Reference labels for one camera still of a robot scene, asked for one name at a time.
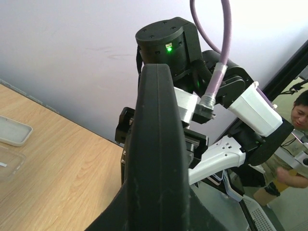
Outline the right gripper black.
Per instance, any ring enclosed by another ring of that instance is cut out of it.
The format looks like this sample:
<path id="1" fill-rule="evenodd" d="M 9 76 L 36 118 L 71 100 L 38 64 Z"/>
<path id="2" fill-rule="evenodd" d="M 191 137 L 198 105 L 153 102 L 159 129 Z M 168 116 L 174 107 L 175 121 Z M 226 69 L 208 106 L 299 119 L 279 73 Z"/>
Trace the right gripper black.
<path id="1" fill-rule="evenodd" d="M 115 141 L 118 144 L 123 144 L 123 152 L 121 156 L 122 167 L 125 166 L 126 153 L 129 146 L 130 128 L 133 122 L 135 110 L 129 107 L 123 108 L 118 125 L 115 129 Z M 209 138 L 206 135 L 184 128 L 186 141 L 186 149 L 189 155 L 189 168 L 194 168 L 202 158 L 202 154 L 208 149 Z"/>

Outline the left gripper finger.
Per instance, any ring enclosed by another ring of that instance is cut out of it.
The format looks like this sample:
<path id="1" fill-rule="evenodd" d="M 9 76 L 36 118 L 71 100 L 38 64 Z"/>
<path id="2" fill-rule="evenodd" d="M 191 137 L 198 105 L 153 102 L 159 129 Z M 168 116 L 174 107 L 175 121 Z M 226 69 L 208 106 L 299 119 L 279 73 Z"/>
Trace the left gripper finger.
<path id="1" fill-rule="evenodd" d="M 128 231 L 126 199 L 127 184 L 120 190 L 110 205 L 86 228 L 87 231 Z M 193 189 L 190 189 L 191 231 L 226 231 L 227 228 L 202 204 Z"/>

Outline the black phone case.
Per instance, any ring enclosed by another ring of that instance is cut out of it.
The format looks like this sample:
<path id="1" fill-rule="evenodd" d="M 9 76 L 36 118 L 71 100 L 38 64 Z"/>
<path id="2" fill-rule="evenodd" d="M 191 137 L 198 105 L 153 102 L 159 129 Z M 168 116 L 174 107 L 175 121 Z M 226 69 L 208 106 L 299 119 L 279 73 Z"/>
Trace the black phone case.
<path id="1" fill-rule="evenodd" d="M 188 157 L 166 64 L 146 64 L 142 69 L 127 174 L 131 231 L 188 230 Z"/>

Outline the clear phone case with ring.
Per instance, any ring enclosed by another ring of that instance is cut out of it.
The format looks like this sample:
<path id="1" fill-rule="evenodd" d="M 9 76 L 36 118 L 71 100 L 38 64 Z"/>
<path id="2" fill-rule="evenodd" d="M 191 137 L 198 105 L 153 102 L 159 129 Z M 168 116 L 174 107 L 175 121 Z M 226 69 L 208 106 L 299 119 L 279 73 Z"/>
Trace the clear phone case with ring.
<path id="1" fill-rule="evenodd" d="M 0 181 L 11 180 L 24 164 L 26 156 L 9 148 L 0 147 Z"/>

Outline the white phone case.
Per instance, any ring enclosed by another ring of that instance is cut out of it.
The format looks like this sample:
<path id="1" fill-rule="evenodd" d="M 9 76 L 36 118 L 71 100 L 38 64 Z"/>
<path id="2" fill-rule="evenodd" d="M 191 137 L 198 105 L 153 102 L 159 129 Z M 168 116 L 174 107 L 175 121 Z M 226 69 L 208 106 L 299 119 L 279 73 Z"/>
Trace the white phone case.
<path id="1" fill-rule="evenodd" d="M 31 126 L 0 116 L 0 142 L 20 147 L 24 145 L 32 132 Z"/>

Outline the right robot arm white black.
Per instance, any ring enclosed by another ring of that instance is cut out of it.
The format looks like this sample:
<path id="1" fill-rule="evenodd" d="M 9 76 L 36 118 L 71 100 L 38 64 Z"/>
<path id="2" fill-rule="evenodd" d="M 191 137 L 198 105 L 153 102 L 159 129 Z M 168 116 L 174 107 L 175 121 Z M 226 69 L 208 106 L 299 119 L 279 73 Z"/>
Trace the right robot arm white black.
<path id="1" fill-rule="evenodd" d="M 189 183 L 198 183 L 228 168 L 245 167 L 261 174 L 266 162 L 293 131 L 248 73 L 232 61 L 222 63 L 217 51 L 201 51 L 200 27 L 183 18 L 162 20 L 141 28 L 137 70 L 145 64 L 168 65 L 191 162 Z M 222 105 L 240 120 L 229 133 L 209 145 L 208 137 L 189 129 L 204 124 Z"/>

